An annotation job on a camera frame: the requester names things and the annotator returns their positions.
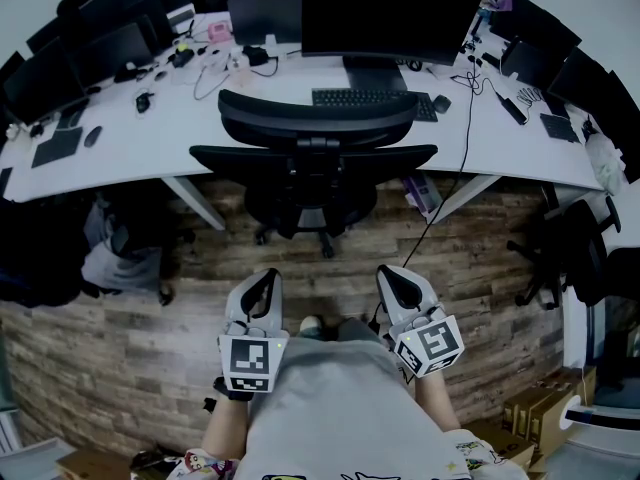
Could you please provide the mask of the dark bag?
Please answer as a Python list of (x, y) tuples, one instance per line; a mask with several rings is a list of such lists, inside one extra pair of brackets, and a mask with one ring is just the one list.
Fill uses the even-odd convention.
[(88, 253), (86, 212), (0, 197), (0, 301), (57, 307), (80, 293)]

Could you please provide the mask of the black mesh office chair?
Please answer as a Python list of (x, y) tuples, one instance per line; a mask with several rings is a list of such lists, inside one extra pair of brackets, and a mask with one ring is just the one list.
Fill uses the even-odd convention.
[(244, 187), (246, 211), (270, 233), (291, 239), (314, 233), (322, 254), (333, 238), (375, 207), (378, 185), (410, 175), (438, 151), (401, 146), (419, 110), (411, 93), (377, 103), (309, 106), (223, 90), (221, 122), (234, 147), (195, 145), (189, 153), (217, 176)]

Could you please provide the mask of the black power brick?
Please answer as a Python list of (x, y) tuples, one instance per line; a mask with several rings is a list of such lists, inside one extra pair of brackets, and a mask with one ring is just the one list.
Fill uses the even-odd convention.
[(502, 107), (509, 113), (509, 115), (519, 124), (525, 125), (528, 118), (520, 111), (520, 109), (509, 98), (503, 97), (499, 93), (496, 94)]

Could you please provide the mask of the small black monitor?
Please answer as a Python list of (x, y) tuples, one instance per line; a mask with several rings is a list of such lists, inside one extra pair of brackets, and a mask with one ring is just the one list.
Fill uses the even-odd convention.
[(228, 0), (235, 42), (258, 46), (273, 35), (278, 44), (302, 40), (302, 0)]

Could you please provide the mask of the person's right forearm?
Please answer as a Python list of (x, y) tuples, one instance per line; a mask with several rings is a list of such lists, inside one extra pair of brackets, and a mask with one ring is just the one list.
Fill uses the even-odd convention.
[(441, 371), (415, 380), (415, 401), (443, 432), (461, 428)]

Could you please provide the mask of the person's printed sleeve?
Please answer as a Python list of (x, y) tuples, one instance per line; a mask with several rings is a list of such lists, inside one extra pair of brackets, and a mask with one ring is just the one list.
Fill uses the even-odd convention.
[(166, 480), (233, 480), (239, 463), (239, 460), (216, 458), (203, 449), (191, 449)]
[(444, 436), (455, 450), (447, 468), (456, 480), (529, 480), (521, 466), (498, 454), (471, 431), (456, 429)]

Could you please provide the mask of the person's right printed sleeve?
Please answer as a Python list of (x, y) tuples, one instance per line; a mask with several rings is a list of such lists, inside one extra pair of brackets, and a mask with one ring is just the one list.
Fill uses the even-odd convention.
[(447, 468), (456, 480), (529, 480), (521, 466), (498, 454), (471, 431), (456, 429), (444, 436), (455, 450)]

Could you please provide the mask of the white round appliance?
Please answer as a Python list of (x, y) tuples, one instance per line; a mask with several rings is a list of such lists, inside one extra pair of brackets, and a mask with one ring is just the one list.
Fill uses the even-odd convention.
[(640, 432), (640, 410), (608, 406), (586, 406), (579, 395), (571, 397), (561, 411), (559, 428), (567, 430), (574, 424), (607, 430)]

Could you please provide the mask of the person's left printed sleeve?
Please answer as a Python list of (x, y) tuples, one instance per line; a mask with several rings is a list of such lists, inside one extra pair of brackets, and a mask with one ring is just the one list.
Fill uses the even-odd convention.
[(191, 449), (166, 480), (233, 480), (239, 463), (239, 460), (216, 458), (203, 449)]

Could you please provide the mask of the white sack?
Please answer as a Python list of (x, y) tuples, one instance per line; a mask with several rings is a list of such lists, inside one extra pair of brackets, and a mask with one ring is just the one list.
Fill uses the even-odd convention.
[(107, 292), (158, 292), (162, 248), (139, 245), (133, 230), (104, 204), (93, 203), (83, 228), (89, 251), (81, 267), (86, 283)]

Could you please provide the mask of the stack of small cardboard boxes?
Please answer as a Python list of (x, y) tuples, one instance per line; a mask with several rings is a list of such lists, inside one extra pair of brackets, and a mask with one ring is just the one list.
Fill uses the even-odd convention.
[(501, 427), (550, 456), (572, 433), (560, 421), (574, 396), (574, 389), (527, 388), (504, 402)]

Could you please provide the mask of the large black monitor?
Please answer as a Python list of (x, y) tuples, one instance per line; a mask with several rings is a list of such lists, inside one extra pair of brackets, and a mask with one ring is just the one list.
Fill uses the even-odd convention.
[(404, 91), (398, 61), (451, 66), (481, 0), (302, 0), (301, 52), (339, 57), (349, 85)]

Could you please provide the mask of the black swivel chair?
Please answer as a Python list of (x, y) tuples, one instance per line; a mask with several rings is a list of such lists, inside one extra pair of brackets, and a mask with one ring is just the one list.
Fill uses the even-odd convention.
[(515, 297), (519, 307), (529, 305), (541, 288), (550, 290), (548, 311), (560, 306), (561, 293), (572, 287), (579, 301), (591, 307), (605, 297), (607, 251), (602, 234), (610, 227), (621, 230), (611, 196), (605, 197), (608, 215), (596, 219), (591, 207), (579, 199), (564, 212), (551, 212), (539, 222), (538, 244), (529, 248), (508, 241), (506, 248), (519, 253), (534, 266), (529, 292)]

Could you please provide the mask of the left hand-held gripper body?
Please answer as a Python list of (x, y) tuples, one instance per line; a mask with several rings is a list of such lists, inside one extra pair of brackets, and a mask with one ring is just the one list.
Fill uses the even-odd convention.
[(239, 393), (270, 393), (290, 335), (229, 321), (218, 337), (226, 388)]

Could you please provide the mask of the dark glass window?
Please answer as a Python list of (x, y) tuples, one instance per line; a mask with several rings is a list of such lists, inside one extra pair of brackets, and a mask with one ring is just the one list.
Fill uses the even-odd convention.
[(608, 255), (604, 291), (595, 403), (640, 411), (640, 247), (617, 248)]

